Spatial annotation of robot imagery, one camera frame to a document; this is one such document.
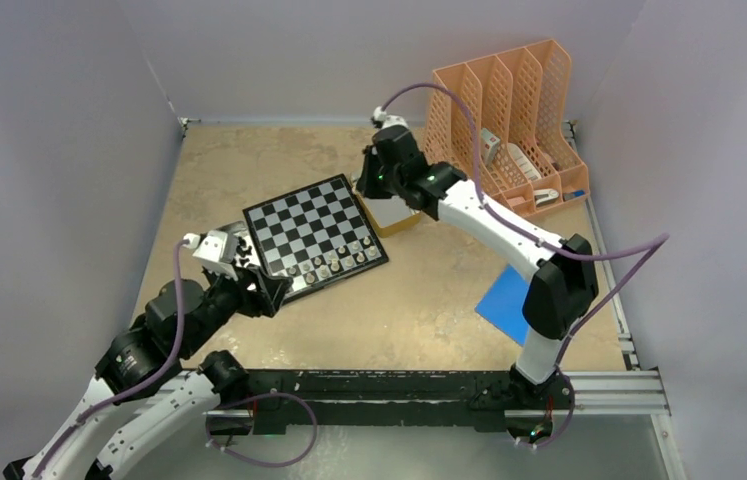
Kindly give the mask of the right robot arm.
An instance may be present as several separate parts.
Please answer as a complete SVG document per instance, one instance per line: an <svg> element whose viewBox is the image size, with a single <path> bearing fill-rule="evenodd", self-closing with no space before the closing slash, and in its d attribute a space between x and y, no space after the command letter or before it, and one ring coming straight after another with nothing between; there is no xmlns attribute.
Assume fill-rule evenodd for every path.
<svg viewBox="0 0 747 480"><path fill-rule="evenodd" d="M448 162L431 164L410 129L377 121L356 190L363 197L400 199L409 209L454 226L490 248L527 283L522 315L528 328L512 367L510 392L533 407L550 391L564 338L598 295L590 242L564 238L505 209Z"/></svg>

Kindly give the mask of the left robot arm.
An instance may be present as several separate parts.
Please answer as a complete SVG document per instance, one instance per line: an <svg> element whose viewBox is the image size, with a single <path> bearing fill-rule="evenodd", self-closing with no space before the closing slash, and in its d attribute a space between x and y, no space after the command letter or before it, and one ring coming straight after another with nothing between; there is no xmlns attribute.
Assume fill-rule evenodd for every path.
<svg viewBox="0 0 747 480"><path fill-rule="evenodd" d="M196 372L165 394L234 314L274 316L292 285L262 268L235 278L208 273L203 289L175 278L128 330L115 336L74 411L37 454L14 460L7 479L122 479L149 451L209 409L233 409L250 394L249 374L228 351L209 353Z"/></svg>

